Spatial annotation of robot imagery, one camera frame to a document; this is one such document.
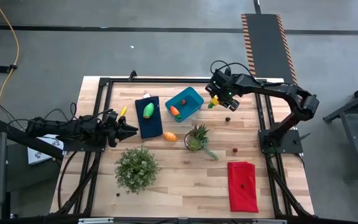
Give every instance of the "butcher block tabletop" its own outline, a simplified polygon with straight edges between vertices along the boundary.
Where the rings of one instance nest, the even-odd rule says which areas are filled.
[[[84,77],[78,97],[76,115],[92,114],[100,77]],[[165,102],[187,87],[193,87],[203,98],[201,109],[181,123],[168,113]],[[208,109],[211,99],[204,89],[205,83],[114,83],[110,108],[118,113],[127,106],[127,124],[139,127],[135,100],[146,93],[159,96],[163,131],[178,137],[177,142],[166,141],[163,136],[141,139],[137,135],[119,142],[117,147],[107,145],[102,153],[91,215],[93,217],[190,217],[190,218],[273,218],[269,180],[265,158],[260,152],[257,131],[260,129],[255,95],[237,97],[240,106],[235,112],[222,106]],[[100,111],[106,98],[104,88]],[[261,97],[265,110],[264,97]],[[273,114],[281,121],[290,113],[283,99],[271,97]],[[185,147],[185,135],[195,124],[205,124],[209,129],[209,148],[218,157],[214,161],[204,151],[192,152]],[[162,170],[153,186],[139,195],[126,194],[117,187],[114,163],[126,149],[143,144],[155,155]],[[65,156],[62,169],[70,153]],[[63,178],[62,203],[66,202],[78,185],[84,152],[77,153],[68,165]],[[287,185],[306,211],[313,213],[308,183],[300,158],[282,154]],[[255,165],[256,194],[259,213],[230,212],[227,189],[227,162],[246,161]],[[284,211],[283,197],[277,186],[280,208]],[[82,199],[84,209],[88,188]],[[58,210],[57,187],[51,212]]]

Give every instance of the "potted plant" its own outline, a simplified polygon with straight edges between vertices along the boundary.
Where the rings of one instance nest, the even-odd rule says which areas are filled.
[[[210,155],[214,160],[219,160],[219,158],[208,149],[209,139],[206,136],[206,133],[209,130],[206,129],[204,124],[197,127],[197,124],[194,126],[193,130],[191,130],[185,136],[185,146],[191,151],[199,151],[204,150],[208,155]]]
[[[118,187],[127,189],[127,194],[145,190],[156,180],[158,162],[144,146],[128,149],[116,161],[116,179]]]

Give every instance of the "red cloth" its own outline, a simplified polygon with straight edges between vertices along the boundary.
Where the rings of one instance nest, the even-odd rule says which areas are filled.
[[[232,212],[259,212],[255,189],[255,165],[228,162],[230,209]]]

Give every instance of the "concrete floor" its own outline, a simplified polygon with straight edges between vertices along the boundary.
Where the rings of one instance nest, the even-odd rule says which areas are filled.
[[[60,26],[241,28],[240,14],[254,12],[251,0],[0,3],[13,24]],[[280,14],[285,29],[358,30],[358,0],[260,0],[260,5],[262,13]],[[17,118],[33,118],[54,108],[68,113],[85,75],[128,75],[135,69],[139,75],[209,76],[213,60],[246,61],[242,34],[18,31],[17,35],[19,69],[1,102]],[[288,35],[287,41],[299,84],[320,100],[315,118],[298,125],[301,133],[312,133],[303,148],[315,214],[358,221],[358,182],[342,181],[343,175],[357,170],[357,159],[341,123],[327,125],[321,119],[358,89],[358,36]],[[12,63],[15,53],[10,31],[0,30],[0,64]],[[55,182],[15,193],[12,210],[22,216],[48,213]]]

